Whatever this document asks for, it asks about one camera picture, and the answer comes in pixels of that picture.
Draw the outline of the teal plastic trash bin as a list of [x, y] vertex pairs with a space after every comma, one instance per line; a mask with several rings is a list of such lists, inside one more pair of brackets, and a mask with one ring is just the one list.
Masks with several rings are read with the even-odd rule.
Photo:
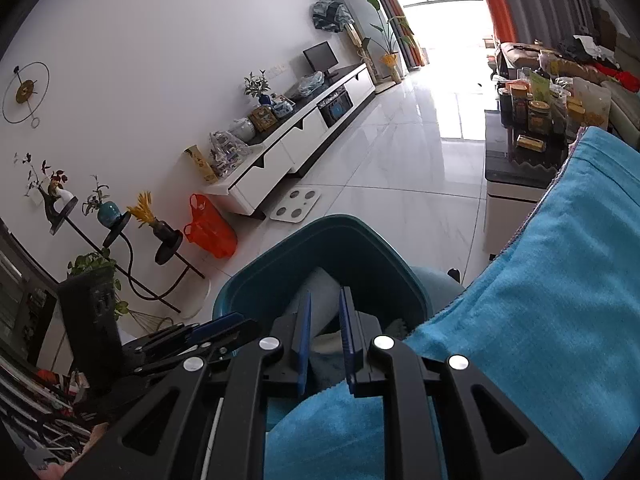
[[355, 309], [385, 328], [401, 320], [413, 330], [431, 315], [426, 289], [403, 258], [361, 220], [334, 214], [311, 222], [248, 264], [224, 285], [214, 315], [238, 312], [268, 335], [299, 292], [320, 311], [320, 294], [305, 283], [321, 269], [352, 292]]

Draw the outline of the white foam fruit net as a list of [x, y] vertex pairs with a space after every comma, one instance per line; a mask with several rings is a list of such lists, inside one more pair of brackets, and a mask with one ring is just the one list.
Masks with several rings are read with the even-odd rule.
[[340, 298], [342, 286], [318, 266], [311, 271], [296, 290], [284, 314], [298, 312], [311, 299], [310, 334], [312, 338], [337, 333], [340, 326]]

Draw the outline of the black metal plant stand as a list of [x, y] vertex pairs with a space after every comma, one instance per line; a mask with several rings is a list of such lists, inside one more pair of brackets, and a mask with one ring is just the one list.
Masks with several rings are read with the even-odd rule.
[[[50, 226], [50, 234], [56, 234], [62, 226], [69, 226], [95, 254], [110, 264], [116, 273], [126, 280], [131, 292], [144, 302], [159, 302], [175, 313], [182, 310], [172, 304], [169, 297], [193, 274], [204, 280], [205, 275], [193, 263], [180, 254], [183, 242], [183, 232], [172, 228], [167, 222], [153, 220], [151, 228], [160, 246], [154, 255], [157, 266], [164, 266], [172, 259], [182, 263], [182, 270], [174, 281], [162, 292], [156, 292], [134, 276], [134, 244], [126, 234], [126, 227], [132, 219], [130, 210], [122, 210], [108, 192], [110, 187], [102, 183], [97, 176], [93, 176], [94, 187], [87, 198], [79, 203], [78, 197], [70, 192], [64, 184], [64, 174], [59, 174], [53, 180], [32, 183], [31, 191], [36, 190], [42, 198], [44, 214]], [[106, 235], [100, 244], [96, 243], [80, 226], [70, 218], [72, 212], [80, 207], [83, 214], [96, 214], [101, 226], [106, 229]]]

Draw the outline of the orange plastic bag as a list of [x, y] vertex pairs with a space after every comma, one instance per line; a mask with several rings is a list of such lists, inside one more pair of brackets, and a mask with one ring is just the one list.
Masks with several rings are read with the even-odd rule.
[[228, 221], [203, 194], [190, 196], [191, 222], [183, 227], [186, 239], [217, 259], [230, 258], [238, 248], [238, 237]]

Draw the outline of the blue floral tablecloth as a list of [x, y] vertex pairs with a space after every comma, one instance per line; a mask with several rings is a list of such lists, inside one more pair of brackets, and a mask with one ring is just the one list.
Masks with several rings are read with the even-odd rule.
[[508, 247], [416, 328], [466, 356], [586, 479], [639, 474], [639, 154], [599, 128]]

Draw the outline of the white bathroom scale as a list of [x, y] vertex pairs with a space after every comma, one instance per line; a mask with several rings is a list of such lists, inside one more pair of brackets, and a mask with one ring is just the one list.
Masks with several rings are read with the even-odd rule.
[[318, 188], [292, 188], [271, 211], [270, 219], [284, 223], [300, 223], [321, 197]]

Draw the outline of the white black tv cabinet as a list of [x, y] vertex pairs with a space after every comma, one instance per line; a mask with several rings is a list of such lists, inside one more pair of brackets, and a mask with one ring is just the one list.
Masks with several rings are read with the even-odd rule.
[[250, 154], [227, 177], [202, 188], [232, 214], [259, 216], [260, 206], [287, 176], [303, 177], [329, 145], [375, 97], [364, 64], [341, 68], [294, 113], [250, 144]]

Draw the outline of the small black monitor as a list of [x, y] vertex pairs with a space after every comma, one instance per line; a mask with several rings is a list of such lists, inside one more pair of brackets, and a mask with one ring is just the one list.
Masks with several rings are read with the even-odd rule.
[[338, 59], [327, 41], [303, 50], [303, 56], [314, 72], [326, 77], [331, 77], [332, 70], [338, 65]]

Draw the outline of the cluttered coffee table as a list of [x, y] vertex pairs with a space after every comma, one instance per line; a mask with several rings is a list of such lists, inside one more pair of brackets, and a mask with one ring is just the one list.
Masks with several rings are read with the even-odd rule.
[[577, 131], [604, 127], [574, 83], [596, 93], [608, 76], [536, 44], [504, 42], [496, 53], [498, 110], [486, 114], [484, 251], [495, 258], [533, 212], [567, 158]]

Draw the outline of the left window curtain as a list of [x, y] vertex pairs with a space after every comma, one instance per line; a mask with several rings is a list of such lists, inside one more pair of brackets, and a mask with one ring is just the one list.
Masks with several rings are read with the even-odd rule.
[[398, 0], [378, 0], [390, 19], [390, 27], [398, 41], [399, 52], [404, 58], [408, 70], [417, 70], [425, 65], [422, 49], [414, 38], [404, 10]]

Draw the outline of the dark green sectional sofa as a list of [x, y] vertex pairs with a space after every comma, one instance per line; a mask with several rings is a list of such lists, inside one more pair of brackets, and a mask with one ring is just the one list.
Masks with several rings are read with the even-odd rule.
[[[639, 44], [631, 38], [618, 34], [615, 48], [616, 61], [624, 73], [639, 79]], [[621, 82], [619, 79], [605, 81], [605, 88], [611, 91], [610, 129], [624, 142], [639, 149], [639, 83]]]

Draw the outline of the tall green potted plant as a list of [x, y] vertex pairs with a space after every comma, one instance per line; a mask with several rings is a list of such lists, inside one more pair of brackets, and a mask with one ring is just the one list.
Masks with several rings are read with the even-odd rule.
[[373, 38], [364, 38], [362, 44], [370, 44], [370, 42], [373, 41], [383, 50], [381, 61], [390, 71], [390, 76], [394, 83], [400, 84], [401, 76], [398, 70], [399, 43], [403, 42], [407, 46], [414, 47], [416, 42], [413, 39], [412, 30], [403, 15], [393, 15], [391, 18], [384, 18], [382, 4], [378, 0], [366, 1], [372, 6], [378, 17], [378, 24], [371, 23], [370, 26], [380, 33], [382, 41]]

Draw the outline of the white standing air conditioner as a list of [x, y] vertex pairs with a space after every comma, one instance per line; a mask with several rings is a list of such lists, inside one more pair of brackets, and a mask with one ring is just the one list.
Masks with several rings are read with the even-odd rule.
[[375, 10], [374, 6], [368, 0], [334, 0], [344, 3], [352, 18], [355, 21], [355, 27], [362, 38], [369, 38], [370, 44], [368, 51], [372, 61], [376, 65], [383, 68], [386, 65], [382, 62], [382, 57], [386, 55], [388, 47], [387, 36], [395, 39], [393, 29], [387, 26], [387, 15], [382, 6], [380, 10]]

